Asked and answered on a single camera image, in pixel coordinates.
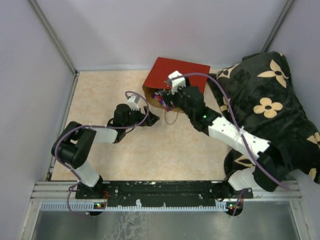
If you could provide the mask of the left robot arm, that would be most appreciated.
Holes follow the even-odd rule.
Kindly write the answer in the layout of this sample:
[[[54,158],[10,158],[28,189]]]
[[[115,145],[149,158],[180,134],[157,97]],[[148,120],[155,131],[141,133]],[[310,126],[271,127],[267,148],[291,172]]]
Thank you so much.
[[[127,129],[151,127],[160,117],[153,114],[148,106],[132,109],[122,103],[116,109],[107,125],[82,125],[71,121],[51,148],[51,154],[63,166],[71,170],[86,192],[97,199],[103,195],[102,177],[87,160],[93,143],[119,143],[127,134]]]

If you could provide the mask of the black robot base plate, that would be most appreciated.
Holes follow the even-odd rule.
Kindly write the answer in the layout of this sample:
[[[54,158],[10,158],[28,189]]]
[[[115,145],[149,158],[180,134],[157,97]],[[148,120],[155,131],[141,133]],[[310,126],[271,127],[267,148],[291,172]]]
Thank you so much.
[[[213,207],[216,201],[252,199],[250,188],[234,190],[227,181],[102,181],[97,188],[79,184],[75,191],[78,200],[106,201],[109,207]]]

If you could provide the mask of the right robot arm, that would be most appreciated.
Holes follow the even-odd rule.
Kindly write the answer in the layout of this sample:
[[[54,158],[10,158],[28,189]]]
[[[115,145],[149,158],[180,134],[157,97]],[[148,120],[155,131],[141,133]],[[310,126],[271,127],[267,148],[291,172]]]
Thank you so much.
[[[241,190],[249,188],[267,192],[273,192],[277,187],[288,189],[282,182],[292,164],[283,146],[252,135],[208,107],[197,86],[179,86],[162,91],[160,96],[166,106],[180,108],[197,131],[226,143],[252,163],[252,167],[233,170],[226,175],[223,192],[227,197],[235,198]]]

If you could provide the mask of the red paper bag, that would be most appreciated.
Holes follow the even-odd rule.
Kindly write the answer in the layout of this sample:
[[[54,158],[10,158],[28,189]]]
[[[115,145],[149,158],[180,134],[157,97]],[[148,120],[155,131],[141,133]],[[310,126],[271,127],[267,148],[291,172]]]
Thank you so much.
[[[165,83],[170,74],[178,71],[183,75],[190,73],[207,75],[210,73],[210,69],[209,65],[158,57],[142,85],[145,99],[151,106],[164,109],[165,107],[157,99],[153,98],[153,95],[158,90],[169,90],[171,88]]]

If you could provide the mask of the purple snack packet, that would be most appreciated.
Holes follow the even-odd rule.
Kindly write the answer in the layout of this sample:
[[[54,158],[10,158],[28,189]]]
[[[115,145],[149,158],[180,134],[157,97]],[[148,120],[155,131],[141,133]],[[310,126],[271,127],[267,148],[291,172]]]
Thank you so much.
[[[153,99],[157,100],[157,101],[160,103],[160,105],[161,105],[167,112],[169,112],[169,111],[171,111],[171,110],[173,109],[172,107],[167,106],[167,104],[165,103],[165,101],[164,101],[164,99],[163,99],[163,97],[162,97],[162,95],[161,95],[161,91],[160,91],[160,90],[157,90],[156,92],[154,92],[154,93],[151,95],[151,97],[152,97]]]

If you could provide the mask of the twisted paper bag handle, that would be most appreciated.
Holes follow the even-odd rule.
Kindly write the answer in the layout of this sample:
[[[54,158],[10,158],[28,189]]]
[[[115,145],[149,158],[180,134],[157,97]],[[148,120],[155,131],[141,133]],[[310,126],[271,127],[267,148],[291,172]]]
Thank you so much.
[[[178,119],[179,113],[175,111],[164,111],[164,121],[167,125],[173,125]]]

